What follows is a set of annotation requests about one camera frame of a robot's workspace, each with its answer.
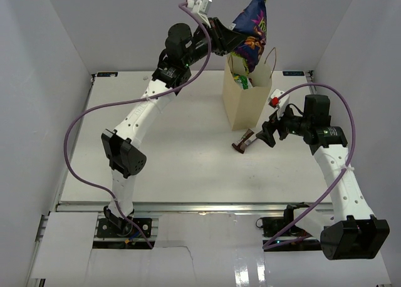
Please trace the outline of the dark purple snack bag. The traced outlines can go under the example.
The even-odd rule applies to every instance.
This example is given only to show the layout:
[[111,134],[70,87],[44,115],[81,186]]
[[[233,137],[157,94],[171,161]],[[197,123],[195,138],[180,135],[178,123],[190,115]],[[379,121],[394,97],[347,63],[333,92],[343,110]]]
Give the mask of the dark purple snack bag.
[[242,59],[247,74],[255,70],[267,43],[266,3],[267,0],[251,0],[231,24],[231,30],[246,36],[231,54]]

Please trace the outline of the left blue table label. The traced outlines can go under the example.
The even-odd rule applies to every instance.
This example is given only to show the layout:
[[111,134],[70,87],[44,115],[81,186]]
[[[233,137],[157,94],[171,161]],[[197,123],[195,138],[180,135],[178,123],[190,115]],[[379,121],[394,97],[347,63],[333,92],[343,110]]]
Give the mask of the left blue table label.
[[118,72],[98,72],[96,74],[96,77],[106,77],[106,78],[113,78],[113,77],[117,77],[118,76]]

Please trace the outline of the aluminium front rail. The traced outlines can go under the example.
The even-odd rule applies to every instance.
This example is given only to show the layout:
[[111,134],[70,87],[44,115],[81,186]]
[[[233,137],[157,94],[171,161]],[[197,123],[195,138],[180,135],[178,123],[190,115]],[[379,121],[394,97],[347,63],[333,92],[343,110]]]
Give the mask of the aluminium front rail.
[[[106,204],[95,203],[62,203],[58,212],[95,212],[102,211]],[[286,203],[184,203],[184,202],[137,202],[133,204],[135,212],[233,212],[233,213],[267,213],[283,211]]]

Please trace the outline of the brown paper bag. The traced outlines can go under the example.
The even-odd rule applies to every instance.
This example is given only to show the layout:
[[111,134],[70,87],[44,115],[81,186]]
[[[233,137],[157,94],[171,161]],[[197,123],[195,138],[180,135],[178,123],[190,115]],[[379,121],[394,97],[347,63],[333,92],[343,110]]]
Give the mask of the brown paper bag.
[[[222,100],[232,131],[254,128],[271,92],[274,66],[261,61],[255,70],[247,74],[242,59],[228,55],[224,68]],[[233,80],[232,73],[246,75],[253,88],[242,90]]]

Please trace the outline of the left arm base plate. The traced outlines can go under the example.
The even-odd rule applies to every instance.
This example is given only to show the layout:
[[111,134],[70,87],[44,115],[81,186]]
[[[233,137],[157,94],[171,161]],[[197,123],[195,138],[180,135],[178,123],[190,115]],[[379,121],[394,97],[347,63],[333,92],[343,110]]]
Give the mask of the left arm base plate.
[[[143,231],[147,238],[151,237],[151,218],[133,218],[132,221]],[[124,238],[133,241],[136,238],[142,238],[142,234],[130,223],[123,229],[119,229],[104,217],[100,218],[98,221],[95,237],[100,239]]]

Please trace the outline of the right blue table label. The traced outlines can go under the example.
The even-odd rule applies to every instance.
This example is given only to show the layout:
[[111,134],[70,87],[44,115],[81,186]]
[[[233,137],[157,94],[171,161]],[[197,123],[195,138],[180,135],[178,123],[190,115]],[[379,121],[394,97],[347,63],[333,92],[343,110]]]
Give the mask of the right blue table label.
[[284,76],[305,76],[303,71],[282,71]]

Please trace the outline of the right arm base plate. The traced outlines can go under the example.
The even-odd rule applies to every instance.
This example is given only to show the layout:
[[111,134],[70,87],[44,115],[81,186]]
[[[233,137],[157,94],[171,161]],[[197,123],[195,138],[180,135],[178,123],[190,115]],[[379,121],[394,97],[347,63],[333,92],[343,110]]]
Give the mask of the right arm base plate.
[[[256,220],[255,226],[263,232],[263,243],[273,237],[286,225],[284,217],[260,217]],[[290,239],[305,237],[308,233],[296,226],[283,233],[273,244],[281,244]],[[313,237],[302,241],[292,242],[272,249],[265,249],[265,252],[295,252],[295,251],[321,251],[320,243]]]

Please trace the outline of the brown chocolate bar right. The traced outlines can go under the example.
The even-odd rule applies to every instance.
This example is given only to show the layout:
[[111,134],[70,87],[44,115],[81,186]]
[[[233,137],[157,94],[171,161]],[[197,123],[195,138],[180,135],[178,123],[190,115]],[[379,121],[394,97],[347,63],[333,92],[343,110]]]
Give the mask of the brown chocolate bar right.
[[234,150],[236,150],[240,154],[243,154],[246,148],[250,146],[255,140],[257,140],[256,133],[253,130],[248,129],[241,137],[241,139],[233,142],[231,146]]

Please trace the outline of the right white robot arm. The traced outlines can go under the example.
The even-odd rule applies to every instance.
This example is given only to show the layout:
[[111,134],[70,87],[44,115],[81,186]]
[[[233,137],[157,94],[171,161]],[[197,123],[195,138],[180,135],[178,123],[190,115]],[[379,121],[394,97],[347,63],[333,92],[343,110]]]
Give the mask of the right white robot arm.
[[373,259],[389,235],[384,219],[377,219],[364,199],[354,170],[347,160],[351,154],[340,127],[331,125],[330,99],[326,95],[307,95],[304,109],[295,115],[289,97],[280,99],[276,90],[269,99],[275,112],[262,125],[257,138],[274,147],[274,134],[284,140],[288,135],[302,137],[310,147],[327,184],[325,197],[330,197],[333,218],[316,212],[316,204],[292,204],[284,210],[283,228],[266,243],[278,246],[275,240],[287,233],[297,236],[302,231],[315,238],[329,260]]

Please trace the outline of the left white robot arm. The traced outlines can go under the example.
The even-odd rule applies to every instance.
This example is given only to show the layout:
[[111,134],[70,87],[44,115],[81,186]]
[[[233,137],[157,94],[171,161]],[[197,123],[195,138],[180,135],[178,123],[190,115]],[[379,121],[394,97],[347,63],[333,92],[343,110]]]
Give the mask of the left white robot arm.
[[142,140],[161,111],[179,94],[179,86],[190,76],[190,66],[208,52],[224,56],[234,51],[247,36],[225,27],[217,18],[209,19],[192,32],[185,23],[173,25],[159,56],[157,69],[143,94],[143,101],[112,131],[104,130],[102,144],[112,170],[112,192],[116,199],[104,208],[111,229],[118,236],[132,230],[133,185],[147,161],[141,153]]

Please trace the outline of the blue table label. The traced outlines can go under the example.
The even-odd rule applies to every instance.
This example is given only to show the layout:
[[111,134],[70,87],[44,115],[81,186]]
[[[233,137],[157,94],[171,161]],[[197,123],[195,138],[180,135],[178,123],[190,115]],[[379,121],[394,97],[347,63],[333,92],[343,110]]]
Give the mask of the blue table label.
[[118,72],[98,72],[96,74],[96,77],[106,77],[106,78],[113,78],[113,77],[117,77],[118,76]]
[[282,71],[284,76],[305,76],[303,71]]

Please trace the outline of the green Fox's candy bag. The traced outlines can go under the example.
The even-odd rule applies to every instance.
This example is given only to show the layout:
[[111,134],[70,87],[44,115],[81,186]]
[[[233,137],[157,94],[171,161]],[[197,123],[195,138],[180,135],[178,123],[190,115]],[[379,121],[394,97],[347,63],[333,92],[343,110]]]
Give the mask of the green Fox's candy bag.
[[242,90],[249,90],[253,88],[252,81],[246,75],[232,73],[232,78]]

